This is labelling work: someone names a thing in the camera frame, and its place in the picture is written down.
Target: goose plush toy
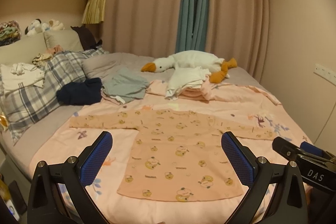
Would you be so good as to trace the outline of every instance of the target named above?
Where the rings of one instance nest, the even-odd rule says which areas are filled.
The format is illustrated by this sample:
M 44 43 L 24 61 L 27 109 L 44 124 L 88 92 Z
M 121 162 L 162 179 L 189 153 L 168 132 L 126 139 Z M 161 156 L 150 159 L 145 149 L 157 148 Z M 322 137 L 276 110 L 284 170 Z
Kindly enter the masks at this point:
M 219 84 L 227 74 L 229 68 L 237 67 L 234 58 L 226 62 L 224 58 L 218 58 L 214 54 L 200 51 L 184 51 L 172 54 L 166 58 L 158 58 L 152 63 L 147 63 L 141 71 L 163 72 L 169 68 L 197 68 L 209 69 L 210 83 Z

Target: blue textured pad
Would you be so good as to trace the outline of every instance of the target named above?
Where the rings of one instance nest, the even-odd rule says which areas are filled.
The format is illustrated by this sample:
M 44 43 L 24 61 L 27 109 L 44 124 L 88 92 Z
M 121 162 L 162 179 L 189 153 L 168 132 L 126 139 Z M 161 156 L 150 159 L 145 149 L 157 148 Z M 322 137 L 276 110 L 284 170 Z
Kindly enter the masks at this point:
M 323 157 L 323 153 L 322 150 L 320 148 L 317 148 L 316 146 L 313 146 L 310 143 L 307 142 L 302 142 L 300 145 L 300 148 L 303 149 L 304 151 L 319 156 L 319 157 Z
M 81 168 L 80 182 L 83 187 L 91 185 L 112 148 L 112 135 L 106 134 Z
M 229 159 L 240 182 L 250 188 L 254 181 L 253 167 L 249 164 L 248 160 L 240 151 L 240 148 L 236 146 L 229 134 L 222 135 L 221 144 L 222 149 Z

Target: plaid fabric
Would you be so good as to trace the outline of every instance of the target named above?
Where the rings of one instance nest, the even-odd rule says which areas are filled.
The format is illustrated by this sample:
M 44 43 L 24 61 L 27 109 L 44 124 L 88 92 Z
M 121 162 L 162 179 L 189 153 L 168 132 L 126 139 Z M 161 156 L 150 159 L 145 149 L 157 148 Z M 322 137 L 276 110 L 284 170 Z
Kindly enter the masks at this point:
M 13 143 L 15 144 L 30 126 L 59 107 L 56 99 L 57 90 L 70 82 L 85 80 L 81 67 L 82 60 L 104 53 L 107 52 L 101 47 L 84 52 L 56 53 L 46 65 L 43 89 L 29 86 L 6 96 L 1 95 L 0 105 L 9 122 L 8 129 Z

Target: screw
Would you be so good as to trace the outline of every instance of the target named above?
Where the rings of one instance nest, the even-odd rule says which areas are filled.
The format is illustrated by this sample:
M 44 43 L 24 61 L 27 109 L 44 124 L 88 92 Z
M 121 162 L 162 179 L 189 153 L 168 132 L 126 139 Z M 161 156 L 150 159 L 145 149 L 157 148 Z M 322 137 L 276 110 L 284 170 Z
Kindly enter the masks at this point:
M 265 164 L 267 162 L 267 159 L 265 157 L 259 157 L 258 158 L 258 161 L 261 163 L 261 164 Z
M 71 156 L 70 158 L 68 158 L 68 163 L 72 164 L 77 160 L 77 157 L 75 156 Z
M 37 167 L 43 167 L 45 164 L 45 161 L 40 161 L 38 164 L 37 164 Z
M 297 164 L 295 161 L 290 161 L 289 164 L 291 167 L 297 167 Z

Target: wall socket panel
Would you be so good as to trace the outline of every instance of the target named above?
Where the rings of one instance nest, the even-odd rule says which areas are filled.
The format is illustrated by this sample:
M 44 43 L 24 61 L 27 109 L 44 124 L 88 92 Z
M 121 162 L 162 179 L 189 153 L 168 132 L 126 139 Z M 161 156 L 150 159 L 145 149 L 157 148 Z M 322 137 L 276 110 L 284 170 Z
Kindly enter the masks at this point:
M 330 83 L 336 85 L 336 72 L 328 69 L 320 64 L 315 64 L 314 73 L 321 76 L 325 80 L 329 81 Z

